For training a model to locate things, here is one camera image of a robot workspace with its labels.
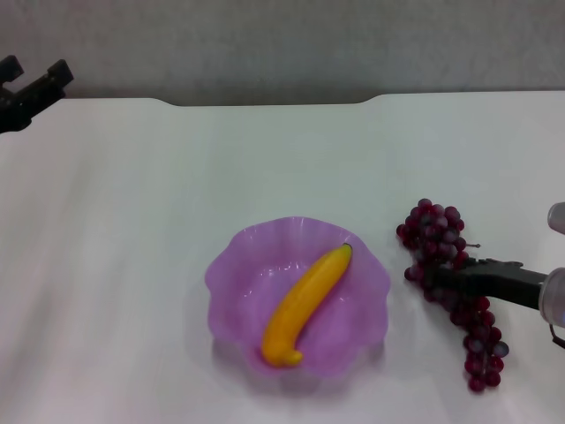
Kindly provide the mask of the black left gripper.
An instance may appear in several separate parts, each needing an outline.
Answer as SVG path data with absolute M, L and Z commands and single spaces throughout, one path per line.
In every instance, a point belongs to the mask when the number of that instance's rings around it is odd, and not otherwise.
M 60 59 L 46 74 L 18 92 L 3 88 L 23 73 L 15 56 L 0 61 L 1 133 L 18 132 L 29 126 L 33 117 L 65 98 L 64 88 L 74 80 L 67 62 Z

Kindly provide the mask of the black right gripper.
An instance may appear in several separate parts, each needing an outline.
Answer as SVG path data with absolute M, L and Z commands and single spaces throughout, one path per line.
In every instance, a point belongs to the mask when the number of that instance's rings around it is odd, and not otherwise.
M 479 294 L 539 310 L 539 297 L 547 274 L 523 269 L 520 261 L 499 261 L 492 258 L 468 259 L 462 268 L 430 265 L 425 268 L 422 290 L 452 291 L 460 297 Z

